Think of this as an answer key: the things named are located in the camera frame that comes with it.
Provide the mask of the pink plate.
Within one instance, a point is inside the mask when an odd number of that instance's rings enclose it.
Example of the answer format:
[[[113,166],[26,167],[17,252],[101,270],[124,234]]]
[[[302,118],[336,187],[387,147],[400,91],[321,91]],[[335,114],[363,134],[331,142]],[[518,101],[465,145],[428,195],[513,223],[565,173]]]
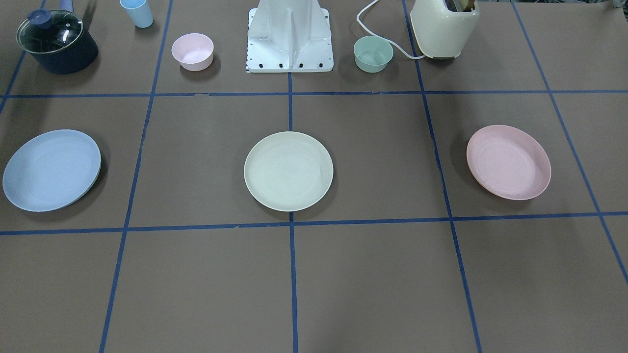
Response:
[[[466,158],[474,179],[504,199],[536,198],[551,181],[551,163],[543,147],[512,126],[491,125],[476,131],[469,139]]]

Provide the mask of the cream plate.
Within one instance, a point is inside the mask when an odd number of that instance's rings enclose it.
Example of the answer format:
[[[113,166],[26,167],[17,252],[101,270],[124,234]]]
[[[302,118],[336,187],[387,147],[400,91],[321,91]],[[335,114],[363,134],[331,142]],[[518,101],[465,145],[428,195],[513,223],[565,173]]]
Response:
[[[300,211],[327,194],[334,176],[331,154],[311,136],[283,131],[257,142],[245,159],[250,194],[276,211]]]

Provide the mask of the green bowl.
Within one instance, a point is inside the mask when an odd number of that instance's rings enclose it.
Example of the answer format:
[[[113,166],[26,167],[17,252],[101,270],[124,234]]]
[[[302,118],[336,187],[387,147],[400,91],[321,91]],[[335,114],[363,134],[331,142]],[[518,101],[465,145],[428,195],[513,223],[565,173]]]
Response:
[[[394,56],[392,45],[377,36],[359,38],[353,46],[355,65],[366,73],[384,70]]]

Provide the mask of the pink bowl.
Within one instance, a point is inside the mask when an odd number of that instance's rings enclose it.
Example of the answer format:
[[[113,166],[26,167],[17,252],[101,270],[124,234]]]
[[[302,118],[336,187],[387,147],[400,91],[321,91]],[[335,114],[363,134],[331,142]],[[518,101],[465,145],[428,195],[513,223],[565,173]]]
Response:
[[[184,34],[171,45],[171,54],[184,69],[197,72],[213,63],[214,43],[205,34]]]

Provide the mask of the cream toaster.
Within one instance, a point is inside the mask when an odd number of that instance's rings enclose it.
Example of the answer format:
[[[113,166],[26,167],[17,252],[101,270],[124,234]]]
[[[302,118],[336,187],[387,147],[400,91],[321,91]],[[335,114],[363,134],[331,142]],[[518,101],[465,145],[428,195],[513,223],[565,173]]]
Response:
[[[416,0],[410,12],[411,26],[424,56],[435,60],[457,58],[473,32],[480,16],[449,11],[445,0]]]

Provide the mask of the toast slice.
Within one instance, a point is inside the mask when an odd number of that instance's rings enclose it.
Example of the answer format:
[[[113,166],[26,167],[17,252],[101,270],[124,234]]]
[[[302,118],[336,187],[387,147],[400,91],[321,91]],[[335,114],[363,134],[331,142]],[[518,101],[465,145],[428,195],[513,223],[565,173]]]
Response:
[[[475,0],[446,0],[449,11],[454,13],[469,13],[475,10]]]

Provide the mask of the light blue cup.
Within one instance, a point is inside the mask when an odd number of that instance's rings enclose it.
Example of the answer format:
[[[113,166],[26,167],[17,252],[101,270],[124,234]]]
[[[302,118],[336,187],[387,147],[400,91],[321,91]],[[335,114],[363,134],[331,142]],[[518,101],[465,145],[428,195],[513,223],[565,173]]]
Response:
[[[126,11],[135,27],[150,27],[154,18],[147,0],[120,0],[120,5]]]

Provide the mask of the light blue plate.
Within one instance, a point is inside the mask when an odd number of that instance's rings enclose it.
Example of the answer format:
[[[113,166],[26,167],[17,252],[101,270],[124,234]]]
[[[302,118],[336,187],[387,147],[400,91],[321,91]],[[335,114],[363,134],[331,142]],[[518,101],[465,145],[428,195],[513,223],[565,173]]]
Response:
[[[61,209],[96,183],[102,164],[94,139],[72,129],[45,132],[9,159],[2,187],[10,203],[30,212]]]

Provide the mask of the dark blue pot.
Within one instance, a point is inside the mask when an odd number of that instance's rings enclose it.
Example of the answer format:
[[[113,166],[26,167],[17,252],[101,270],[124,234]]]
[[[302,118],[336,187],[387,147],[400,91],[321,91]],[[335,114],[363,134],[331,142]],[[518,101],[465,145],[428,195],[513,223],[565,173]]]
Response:
[[[65,9],[75,13],[71,0],[61,0],[59,9]],[[71,74],[85,69],[96,60],[99,49],[84,21],[83,24],[85,27],[83,35],[65,50],[57,53],[29,54],[31,54],[44,69],[47,69],[51,73]]]

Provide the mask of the glass pot lid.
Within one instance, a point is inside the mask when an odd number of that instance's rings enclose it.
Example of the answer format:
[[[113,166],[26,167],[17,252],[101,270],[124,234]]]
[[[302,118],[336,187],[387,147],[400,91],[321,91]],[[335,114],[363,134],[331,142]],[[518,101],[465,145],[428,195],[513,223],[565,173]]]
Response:
[[[16,40],[28,53],[57,53],[74,44],[84,30],[81,17],[71,11],[36,9],[18,27]]]

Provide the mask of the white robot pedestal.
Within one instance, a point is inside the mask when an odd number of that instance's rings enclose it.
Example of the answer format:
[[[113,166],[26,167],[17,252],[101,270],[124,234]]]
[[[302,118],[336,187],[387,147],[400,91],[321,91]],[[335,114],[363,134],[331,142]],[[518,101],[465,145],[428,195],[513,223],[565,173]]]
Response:
[[[329,11],[317,0],[261,0],[249,10],[249,73],[320,73],[334,68]]]

